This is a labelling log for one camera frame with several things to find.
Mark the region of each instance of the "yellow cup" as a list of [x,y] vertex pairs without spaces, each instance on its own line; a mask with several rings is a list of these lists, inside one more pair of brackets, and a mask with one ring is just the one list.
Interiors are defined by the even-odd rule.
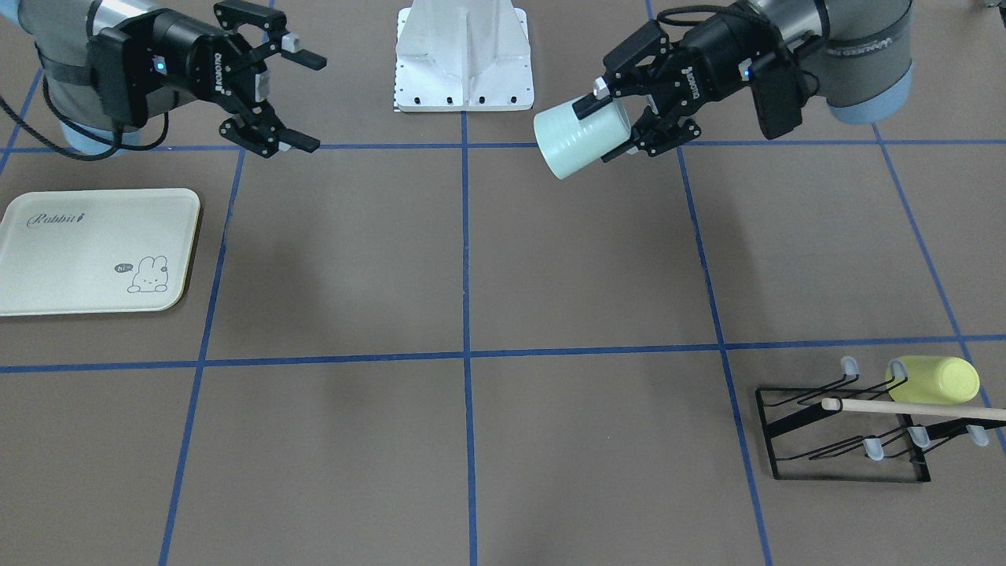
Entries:
[[902,356],[887,366],[886,381],[895,376],[895,368],[897,376],[903,375],[901,368],[908,376],[904,385],[898,385],[904,380],[897,380],[888,386],[890,398],[900,403],[957,405],[974,399],[981,387],[978,372],[960,358]]

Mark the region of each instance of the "black logo on tray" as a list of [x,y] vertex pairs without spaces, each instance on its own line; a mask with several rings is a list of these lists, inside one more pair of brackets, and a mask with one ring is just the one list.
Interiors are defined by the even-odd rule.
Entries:
[[28,227],[38,227],[41,225],[79,223],[83,221],[83,212],[76,214],[46,214],[44,212],[40,212],[28,218],[25,225]]

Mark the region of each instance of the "white mounting bracket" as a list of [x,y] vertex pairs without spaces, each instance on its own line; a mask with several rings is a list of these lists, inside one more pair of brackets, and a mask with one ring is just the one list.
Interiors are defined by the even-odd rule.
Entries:
[[397,27],[396,112],[534,104],[527,14],[510,0],[415,0],[398,12]]

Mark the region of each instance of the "white tray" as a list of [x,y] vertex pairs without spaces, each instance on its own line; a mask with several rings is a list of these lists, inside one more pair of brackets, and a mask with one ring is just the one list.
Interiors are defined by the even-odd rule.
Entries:
[[0,317],[164,311],[199,220],[187,188],[29,192],[0,220]]

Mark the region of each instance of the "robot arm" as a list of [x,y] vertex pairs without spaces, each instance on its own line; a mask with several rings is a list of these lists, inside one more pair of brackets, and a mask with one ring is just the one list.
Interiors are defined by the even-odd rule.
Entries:
[[[14,6],[5,15],[12,12],[35,36],[46,91],[64,131],[99,132],[108,140],[201,100],[230,113],[221,136],[261,156],[290,147],[311,152],[320,144],[286,127],[268,101],[267,57],[282,54],[315,70],[327,62],[301,48],[283,12],[225,0],[213,7],[217,27],[149,0],[5,3]],[[264,30],[266,42],[253,47],[236,32],[243,24]]]
[[[594,91],[571,109],[584,124],[620,98],[647,97],[649,108],[628,139],[595,156],[606,162],[637,150],[660,155],[697,138],[695,113],[744,86],[769,139],[799,126],[801,110],[816,95],[828,99],[840,120],[881,120],[903,105],[910,86],[911,8],[912,0],[739,0],[665,10],[605,56]],[[675,19],[698,12],[713,15]],[[671,41],[664,25],[690,29]],[[553,144],[540,137],[546,153]]]

